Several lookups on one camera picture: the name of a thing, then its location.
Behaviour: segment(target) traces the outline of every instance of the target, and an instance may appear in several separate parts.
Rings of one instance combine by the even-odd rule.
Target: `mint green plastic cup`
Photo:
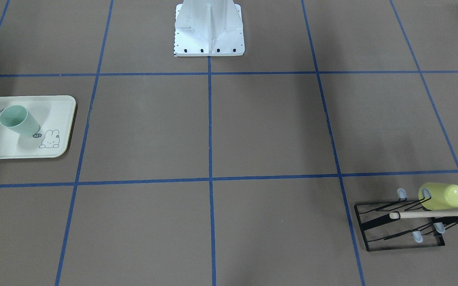
[[[25,107],[20,105],[5,108],[0,115],[0,123],[13,132],[24,136],[33,136],[40,130],[40,125],[35,118]]]

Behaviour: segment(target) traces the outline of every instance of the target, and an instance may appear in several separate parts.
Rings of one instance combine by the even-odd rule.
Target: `cup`
[[[5,108],[0,115],[1,125],[24,136],[33,136],[40,125],[28,110],[20,105],[12,105]]]
[[[458,208],[458,185],[425,183],[418,190],[418,199],[423,199],[423,190],[431,193],[431,199],[422,203],[427,210],[447,210]]]

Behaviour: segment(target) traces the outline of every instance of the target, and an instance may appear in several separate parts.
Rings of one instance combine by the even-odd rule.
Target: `white metal pedestal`
[[[240,5],[232,0],[184,0],[176,6],[175,56],[242,56]]]

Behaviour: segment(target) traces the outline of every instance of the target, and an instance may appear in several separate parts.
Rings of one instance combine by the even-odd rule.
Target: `bunny illustration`
[[[39,148],[59,148],[60,147],[60,131],[47,130],[42,140],[42,145]]]

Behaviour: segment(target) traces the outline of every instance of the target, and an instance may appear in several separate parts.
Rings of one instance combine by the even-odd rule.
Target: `yellow cup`
[[[443,183],[425,183],[418,190],[418,199],[423,199],[422,191],[427,189],[431,199],[422,203],[431,211],[458,208],[458,185]]]

